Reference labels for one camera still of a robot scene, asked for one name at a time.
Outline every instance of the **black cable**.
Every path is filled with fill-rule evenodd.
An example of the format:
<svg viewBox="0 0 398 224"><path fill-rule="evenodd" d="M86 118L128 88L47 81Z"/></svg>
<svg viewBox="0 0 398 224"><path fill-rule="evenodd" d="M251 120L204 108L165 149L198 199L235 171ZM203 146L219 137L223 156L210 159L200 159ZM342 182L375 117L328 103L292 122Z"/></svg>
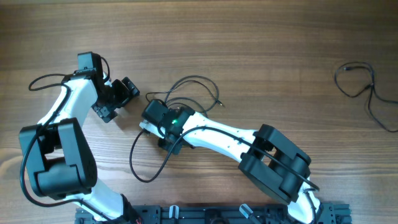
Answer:
<svg viewBox="0 0 398 224"><path fill-rule="evenodd" d="M173 105L182 105L182 106L186 106L186 107L189 108L188 105L186 105L185 103L180 103L180 102L175 102L175 103L172 103L172 104L170 104L170 105L168 105L168 106L169 106L169 107L172 107Z"/></svg>
<svg viewBox="0 0 398 224"><path fill-rule="evenodd" d="M163 101L163 100L161 100L161 99L153 99L153 100L155 100L155 101L158 101L159 103L161 103L163 106L165 106L165 107L167 107L167 104Z"/></svg>
<svg viewBox="0 0 398 224"><path fill-rule="evenodd" d="M311 210L312 210L313 219L312 219L312 222L310 224L317 224L318 223L318 221L317 221L317 210L315 208L315 205L313 204L313 201L312 201L310 193L309 193L311 191L315 191L315 189L305 189L304 190L304 194L307 197L307 200L310 203Z"/></svg>
<svg viewBox="0 0 398 224"><path fill-rule="evenodd" d="M30 202L32 202L35 205L38 205L40 207L56 207L59 205L65 205L67 203L71 203L71 202L77 202L80 203L80 205L84 205L85 207L87 207L88 209L90 209L91 211L95 212L97 215L105 218L107 221L111 221L110 218L106 217L105 215L103 215L101 212L97 211L97 209L93 208L91 205L87 204L86 202L83 201L83 199L70 199L70 200L65 200L62 202L56 202L56 203L42 203L39 202L37 200L35 200L27 191L27 187L25 184L25 168L26 168L26 163L27 163L27 159L29 157L29 154L32 150L33 144L36 142L36 140L39 140L39 137L43 134L43 132L47 129L47 127L49 126L50 122L53 121L59 114L59 112L61 111L61 109L65 106L65 103L67 102L67 100L69 99L70 93L71 93L71 89L69 86L63 84L63 83L54 83L54 84L50 84L50 85L46 85L46 86L42 86L42 87L38 87L38 88L32 88L32 85L39 81L42 78L45 77L52 77L52 76L68 76L68 75L64 75L64 74L50 74L50 75L43 75L39 78L36 78L35 80L33 80L30 84L28 89L30 91L39 91L39 90L43 90L46 88L50 88L50 87L54 87L54 86L63 86L67 89L67 92L65 94L65 97L63 98L63 100L61 101L61 103L59 104L58 108L53 112L53 114L51 115L51 117L40 127L40 129L36 132L36 134L34 135L34 137L32 138L32 140L30 141L27 150L22 158L22 162L21 162L21 170L19 172L19 180L21 183L21 189L22 189L22 193L24 193L25 197L27 200L29 200Z"/></svg>
<svg viewBox="0 0 398 224"><path fill-rule="evenodd" d="M189 78L201 78L201 79L204 79L204 80L208 80L208 81L211 82L211 83L213 84L213 86L215 87L216 95L214 95L214 94L211 92L211 90L210 90L205 84L203 84L202 82L199 82L199 81L197 81L197 80L186 80L186 79L189 79ZM193 100L193 99L191 99L191 98L189 98L189 97L175 97L175 98L172 98L172 99L170 99L170 100L167 100L167 99L169 98L170 94L171 94L173 91L175 91L175 90L176 90L177 88L179 88L181 85L183 85L183 84L185 84L185 83L189 83L189 82L197 83L197 84L199 84L199 85L201 85L201 86L203 86L203 87L206 88L206 90L209 92L210 96L214 99L213 104L212 104L209 108L204 109L204 107L202 107L201 104L199 104L197 101L195 101L195 100ZM145 95L145 98L146 98L146 100L147 100L148 102L150 102L150 100L148 99L148 95L150 95L150 94L167 94L166 97L165 97L165 100L164 100L164 102L165 102L166 104L167 104L167 103L170 103L170 102L172 102L172 101L176 101L176 100L188 100L188 101L191 101L191 102L193 102L194 104L196 104L196 105L201 109L201 110L198 111L198 112L199 112L199 113L203 113L206 117L208 117L207 112L208 112L209 110L211 110L217 103L220 104L221 106L224 106L223 103L218 99L219 96L220 96L220 91L219 91L219 89L218 89L217 84L216 84L215 82L213 82L211 79L209 79L209 78L207 78L207 77L200 76L200 75L190 75L190 76L181 78L180 80L178 80L177 82L174 83L174 85L171 87L171 89L170 89L169 91L156 91L156 92L149 92L149 93L147 93L147 94Z"/></svg>
<svg viewBox="0 0 398 224"><path fill-rule="evenodd" d="M160 122L157 124L157 126L156 126L157 132L158 132L161 136L166 137L166 133L163 133L162 130L160 129L161 125L162 125L162 121L160 121Z"/></svg>
<svg viewBox="0 0 398 224"><path fill-rule="evenodd" d="M166 158L164 159L163 164L160 166L159 170L156 172L156 174L153 176L153 178L151 178L151 179L149 179L149 180L144 180L144 179L140 178L140 177L136 174L136 172L134 171L134 168L132 167L132 152L133 152L133 150L134 150L134 146L136 146L136 143L137 143L139 137L140 137L141 134L143 134L144 132L145 132L145 129L143 129L143 130L137 135L136 139L134 140L134 143L133 143L132 146L131 146L130 157L129 157L129 163L130 163L131 172L132 172L132 174L137 178L137 180L139 180L139 181L141 181L141 182L143 182L143 183L149 183L149 182L152 182L153 180L155 180L156 177L160 174L160 172L162 172L162 170L163 170L164 166L166 165L168 159L169 159L170 156L172 155L172 151L173 151L173 150L170 150L169 153L167 153L167 156L166 156Z"/></svg>
<svg viewBox="0 0 398 224"><path fill-rule="evenodd" d="M344 71L352 71L355 69L363 69L363 70L367 70L369 72L369 75L371 77L371 82L369 84L367 84L361 91L359 91L357 94L355 95L350 95L348 93L346 93L338 84L337 82L337 77L339 75L339 73L344 70ZM385 103L393 103L393 104L398 104L398 101L394 101L394 100L385 100L383 98L381 98L377 92L376 92L376 84L375 84L375 72L374 69L372 67L372 65L370 63L367 62L348 62L345 63L344 65L340 66L336 71L335 71L335 75L334 75L334 80L335 80L335 84L337 86L337 88L344 93L344 95L350 97L350 98L356 98L357 96L361 95L362 93L364 93L366 90L370 89L370 94L369 94L369 98L368 98L368 112L371 115L372 119L378 124L380 125L380 127L390 133L397 133L398 129L396 130L391 130L388 129L381 121L379 121L379 119L376 118L376 116L373 114L372 109L371 109L371 102L372 102L372 96L373 94L376 96L377 99L385 102Z"/></svg>
<svg viewBox="0 0 398 224"><path fill-rule="evenodd" d="M108 62L104 57L101 57L102 60L104 60L106 67L108 68L108 75L104 78L104 83L106 83L110 78L111 78L111 70L109 69Z"/></svg>
<svg viewBox="0 0 398 224"><path fill-rule="evenodd" d="M192 129L189 129L189 130L185 131L182 135L180 135L180 137L178 137L178 139L175 140L174 144L173 144L172 147L169 149L169 153L167 154L166 158L164 159L162 166L161 166L160 169L157 171L156 175L153 176L153 178L151 178L150 180L142 180L141 178L139 178L139 177L137 176L137 174L134 172L134 169L132 168L132 162L131 162L132 151L133 151L133 149L134 149L134 146L136 145L136 142L137 142L139 136L144 132L144 130L141 131L140 134L138 135L138 137L136 138L136 140L134 141L134 143L133 143L133 145L132 145L132 148L131 148L131 151L130 151L130 169L131 169L132 173L133 173L134 176L137 177L137 179L140 180L141 182L145 182L145 183L152 182L154 179L156 179L156 177L160 174L160 172L162 172L162 169L163 169L164 166L166 165L166 163L167 163L169 157L171 156L171 153L173 152L173 150L174 150L174 148L176 147L176 145L177 145L187 134L191 133L192 131L204 130L204 129L211 130L211 131L216 131L216 132L219 132L219 133L221 133L221 134L227 135L227 136L233 138L234 140L237 140L238 142L241 142L241 143L243 143L243 144L249 146L250 148L254 149L255 151L260 152L261 154L265 155L265 156L268 157L270 160L276 162L276 163L277 163L278 165L280 165L282 168L284 168L285 170L289 171L290 173L292 173L293 175L295 175L296 177L298 177L299 179L301 179L303 182L305 182L306 184L308 184L309 186L311 186L311 187L312 187L313 189L315 189L316 191L319 191L319 187L318 187L317 185L315 185L315 184L312 183L311 181L307 180L305 177L303 177L302 175L300 175L298 172L296 172L296 171L294 171L293 169L287 167L285 164L283 164L281 161L277 160L274 156L272 156L272 155L269 154L268 152L263 151L263 150L259 149L259 148L256 147L256 146L253 146L253 144L251 144L250 142L247 142L247 141L245 141L244 139L239 138L239 137L237 137L237 136L235 136L235 135L233 135L233 134L230 134L230 133L228 133L228 132L226 132L226 131L223 131L223 130L220 130L220 129L218 129L218 128L213 128L213 127L208 127L208 126L195 127L195 128L192 128Z"/></svg>

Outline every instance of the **robotic arm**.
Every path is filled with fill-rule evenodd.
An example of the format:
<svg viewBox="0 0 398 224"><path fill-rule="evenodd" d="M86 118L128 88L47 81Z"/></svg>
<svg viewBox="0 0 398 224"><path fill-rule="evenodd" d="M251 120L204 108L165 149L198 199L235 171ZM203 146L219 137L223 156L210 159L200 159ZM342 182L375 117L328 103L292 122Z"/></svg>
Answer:
<svg viewBox="0 0 398 224"><path fill-rule="evenodd" d="M173 150L174 154L180 152L182 145L187 145L206 147L236 160L238 168L260 190L287 205L289 215L295 220L311 223L313 208L318 212L320 201L314 197L314 189L282 165L309 180L311 159L275 128L265 124L258 131L232 128L191 108L171 110L159 101L151 101L142 117L145 120L140 127L160 137L159 146ZM275 148L275 159L266 166L262 161L264 153L255 148L263 152Z"/></svg>
<svg viewBox="0 0 398 224"><path fill-rule="evenodd" d="M189 107L171 110L156 100L144 110L140 127L156 134L160 147L176 155L183 145L206 147L236 160L238 168L260 190L283 206L287 205L287 214L280 214L280 210L285 208L251 210L247 205L241 206L239 214L236 214L237 210L228 208L183 208L178 211L176 206L170 209L155 205L132 206L124 195L113 192L98 179L96 162L81 130L90 108L107 123L117 116L116 108L123 107L139 95L139 90L127 77L111 83L109 74L102 69L101 59L92 52L79 54L78 70L65 75L59 84L62 86L61 94L49 113L38 124L20 131L24 155L21 187L32 203L53 207L73 202L83 209L76 213L76 223L82 224L176 224L179 218L185 217L187 219L182 223L191 223L189 218L193 223L204 224L229 223L228 220L247 223L242 222L242 214L256 224L262 222L255 214L263 214L262 221L267 220L267 223L269 220L275 220L275 223L316 223L318 217L327 220L326 223L351 223L346 205L330 203L326 205L329 209L323 209L312 192L318 187L309 181L311 159L275 128L265 124L258 131L232 128ZM276 152L272 156L268 152L273 148ZM45 155L55 149L62 149L64 156L47 159ZM264 156L271 159L268 166L262 161ZM44 204L33 199L26 190L25 168L37 196L61 202ZM224 217L222 222L215 222L220 217Z"/></svg>
<svg viewBox="0 0 398 224"><path fill-rule="evenodd" d="M107 123L117 115L114 110L138 96L139 90L127 77L112 83L106 80L108 74L103 72L98 54L79 54L78 68L62 80L66 86L62 87L49 113L37 125L20 131L22 152L28 156L26 167L32 190L39 197L73 201L98 221L140 224L140 216L125 196L113 192L97 178L96 162L81 130L90 108ZM65 97L68 98L55 119L40 133L26 155L32 138L51 119ZM62 149L64 156L47 159L45 155L54 149Z"/></svg>

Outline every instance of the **coiled black cable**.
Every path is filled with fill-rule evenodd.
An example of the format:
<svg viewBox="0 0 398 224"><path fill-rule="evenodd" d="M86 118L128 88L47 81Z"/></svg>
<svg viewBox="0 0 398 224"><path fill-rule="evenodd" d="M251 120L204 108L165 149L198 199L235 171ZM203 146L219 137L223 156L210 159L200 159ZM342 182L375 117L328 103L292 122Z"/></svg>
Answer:
<svg viewBox="0 0 398 224"><path fill-rule="evenodd" d="M204 79L204 80L209 81L211 84L213 84L213 86L214 86L214 88L215 88L215 90L216 90L216 94L214 95L214 94L211 92L211 90L210 90L205 84L203 84L202 82L199 82L199 81L197 81L197 80L193 80L192 78L200 78L200 79ZM199 102L197 102L196 100L194 100L194 99L192 99L192 98L189 98L189 97L175 97L175 98L171 98L171 99L168 100L170 94L171 94L173 91L175 91L178 87L182 86L183 84L185 84L185 83L190 83L190 82L196 83L196 84L199 84L199 85L205 87L206 90L209 92L210 96L214 99L214 102L211 104L211 106L209 106L209 108L204 109L204 107L203 107ZM199 112L199 113L203 113L206 117L208 117L207 112L209 112L209 110L213 109L214 106L215 106L217 103L218 103L219 105L221 105L221 106L224 106L224 104L219 100L220 90L218 89L217 84L216 84L213 80L211 80L211 79L209 79L209 78L207 78L207 77L201 76L201 75L189 75L189 76L187 76L187 77L183 77L183 78L181 78L180 80L178 80L177 82L175 82L174 85L170 88L169 91L154 91L154 92L149 92L149 93L147 93L147 94L145 95L145 98L146 98L146 100L147 100L148 102L150 102L150 99L148 99L148 95L151 95L151 94L167 94L166 97L165 97L165 100L164 100L164 103L165 103L166 105L167 105L168 103L171 103L171 102L177 101L177 100L188 100L188 101L191 101L192 103L196 104L196 105L200 108L200 110L199 110L198 112ZM187 105L184 104L184 103L175 102L175 103L172 103L172 104L168 105L167 107L171 107L172 105L177 105L177 104L187 106Z"/></svg>
<svg viewBox="0 0 398 224"><path fill-rule="evenodd" d="M359 91L357 94L355 95L350 95L347 92L345 92L338 84L337 82L337 77L340 74L340 72L342 70L344 71L352 71L355 69L363 69L369 72L369 75L371 77L371 82L369 84L367 84L361 91ZM397 133L398 129L396 130L392 130L386 127L386 125L384 125L379 119L376 118L376 116L373 114L372 109L371 109L371 102L372 102L372 97L373 94L374 96L376 96L377 99L385 102L385 103L392 103L392 104L398 104L398 101L394 101L394 100L385 100L383 98L381 98L378 93L376 92L376 84L375 84L375 72L374 69L372 67L372 65L370 63L367 62L348 62L345 63L344 65L340 66L336 71L335 71L335 75L334 75L334 80L335 80L335 84L337 86L337 88L344 93L344 95L350 97L350 98L356 98L357 96L361 95L362 93L364 93L366 90L370 89L370 94L369 94L369 98L368 98L368 112L370 114L370 116L372 117L372 119L384 130L390 132L390 133Z"/></svg>
<svg viewBox="0 0 398 224"><path fill-rule="evenodd" d="M25 197L27 200L29 200L30 202L32 202L35 205L38 205L40 207L56 207L59 205L65 205L67 203L71 203L71 202L77 202L80 205L84 205L85 207L87 207L88 209L90 209L91 211L95 212L97 215L103 217L104 219L106 219L107 221L111 221L110 218L108 218L107 216L105 216L104 214L102 214L101 212L99 212L97 209L93 208L91 205L87 204L86 202L83 201L83 199L70 199L70 200L65 200L62 202L56 202L56 203L42 203L37 201L36 199L34 199L29 192L27 191L27 187L25 184L25 168L26 168L26 163L27 160L29 158L29 154L32 150L32 147L34 145L34 143L39 140L39 137L41 135L43 135L44 131L47 129L47 127L49 126L49 124L51 123L51 121L53 121L59 114L59 112L62 110L62 108L65 106L65 103L68 101L70 93L71 93L71 89L69 86L67 86L64 83L54 83L54 84L50 84L50 85L46 85L46 86L42 86L42 87L38 87L38 88L32 88L32 85L39 81L40 79L46 78L46 77L53 77L53 76L61 76L61 77L65 77L68 75L64 75L64 74L49 74L49 75L43 75L39 78L36 78L35 80L33 80L30 84L29 84L29 90L30 91L39 91L39 90L43 90L46 88L50 88L50 87L55 87L55 86L63 86L66 88L67 92L65 94L65 97L63 98L63 100L61 101L61 103L59 104L59 106L57 107L57 109L53 112L53 114L51 115L51 117L39 128L39 130L36 132L36 134L34 135L34 137L32 138L32 140L30 141L27 150L22 158L22 162L21 162L21 169L19 172L19 180L21 183L21 189L22 189L22 193L24 193Z"/></svg>

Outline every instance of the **wood grain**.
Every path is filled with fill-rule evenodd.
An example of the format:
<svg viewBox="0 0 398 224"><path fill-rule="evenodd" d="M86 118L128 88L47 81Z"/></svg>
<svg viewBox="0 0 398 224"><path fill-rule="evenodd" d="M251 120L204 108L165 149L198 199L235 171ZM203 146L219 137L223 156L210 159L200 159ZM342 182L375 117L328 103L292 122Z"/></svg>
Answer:
<svg viewBox="0 0 398 224"><path fill-rule="evenodd" d="M365 113L366 96L344 97L334 69L371 62L380 95L398 99L398 7L392 1L120 2L0 6L0 223L71 223L74 205L40 208L19 186L23 126L35 124L59 89L29 92L34 78L70 73L76 55L107 58L113 79L129 77L142 93L166 90L187 75L213 79L225 108L211 119L240 128L266 123L311 158L322 201L349 203L354 223L398 220L398 135ZM353 90L363 73L341 77ZM204 105L193 85L177 95ZM128 155L140 131L144 97L104 124L90 111L83 131L99 177L133 204L239 205L275 203L237 169L208 149L184 149L151 184L130 173ZM374 102L374 112L398 128L398 107ZM165 152L155 138L137 143L133 163L149 178Z"/></svg>

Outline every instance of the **white robotic arm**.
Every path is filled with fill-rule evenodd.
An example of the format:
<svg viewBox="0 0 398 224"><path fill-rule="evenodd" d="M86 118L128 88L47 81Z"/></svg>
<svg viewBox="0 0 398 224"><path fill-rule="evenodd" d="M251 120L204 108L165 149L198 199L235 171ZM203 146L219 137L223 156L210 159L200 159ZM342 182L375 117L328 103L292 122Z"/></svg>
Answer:
<svg viewBox="0 0 398 224"><path fill-rule="evenodd" d="M245 129L237 129L237 128L232 128L230 126L224 125L217 123L215 121L212 121L206 117L204 117L201 113L194 112L192 113L191 111L188 110L180 110L177 112L174 112L173 110L168 110L167 108L164 108L164 106L161 103L158 103L158 101L153 101L149 104L149 106L146 108L144 113L142 114L144 118L147 118L148 120L144 120L143 122L140 123L140 127L142 129L145 129L158 137L164 139L164 142L170 141L171 143L174 143L178 135L183 136L183 140L185 141L184 143L193 146L193 147L205 147L211 150L214 150L216 152L219 152L223 155L226 155L237 162L241 163L242 159L244 158L243 155L247 154L251 147L248 146L247 144L243 144L242 141L238 141L238 139L245 140L251 144L256 144L258 146L262 146L262 144L267 144L266 142L261 142L259 143L258 138L258 131L256 130L245 130ZM156 122L156 117L161 118L159 122ZM199 127L209 127L209 128L215 128L222 130L223 132L229 133L233 136L236 136L236 138L231 138L230 136L225 135L224 133L221 133L219 131L214 131L211 129L197 129L194 131L189 131L194 128L199 128ZM282 145L282 141L287 141L287 147L292 147L294 146L287 138L280 138L276 134L272 136L271 133L267 133L267 135L271 135L267 141L275 141L276 144L280 142L279 144ZM167 147L167 145L163 145L164 148L171 150L170 147ZM284 157L283 160L285 161L286 164L289 164L287 156L283 156L281 154L281 149L278 149L278 155L279 158ZM296 170L302 171L302 174L306 174L306 170L303 168L299 168L298 166L299 162L291 162L290 166L296 168ZM315 198L312 192L312 187L309 186L305 182L292 182L291 185L294 184L299 184L296 186L290 186L290 188L295 188L296 196L291 197L283 195L284 192L278 192L275 190L275 186L272 186L272 183L268 182L263 182L259 183L262 181L261 177L255 177L253 175L263 175L262 178L269 179L270 181L272 180L273 175L267 176L267 174L271 174L271 170L268 169L264 165L264 167L259 166L259 164L252 163L250 166L255 166L256 168L250 170L252 173L248 174L245 172L249 172L249 170L245 168L239 168L264 192L269 194L270 196L274 197L275 199L281 201L282 203L287 204L288 206L288 213L289 215L294 219L302 223L311 223L314 219L314 212L313 212L313 207L315 209L315 212L318 212L318 208L320 206L320 201ZM283 172L279 171L280 174L286 174L285 170Z"/></svg>
<svg viewBox="0 0 398 224"><path fill-rule="evenodd" d="M140 224L127 199L97 179L95 160L81 131L90 108L108 122L116 116L114 109L124 106L139 95L139 91L128 78L111 84L97 54L79 54L78 63L79 70L63 79L61 94L47 115L38 125L25 127L20 132L25 155L32 136L50 121L27 158L32 189L39 197L71 201L90 212L97 221L132 220ZM62 148L64 157L46 159L44 155L54 148Z"/></svg>

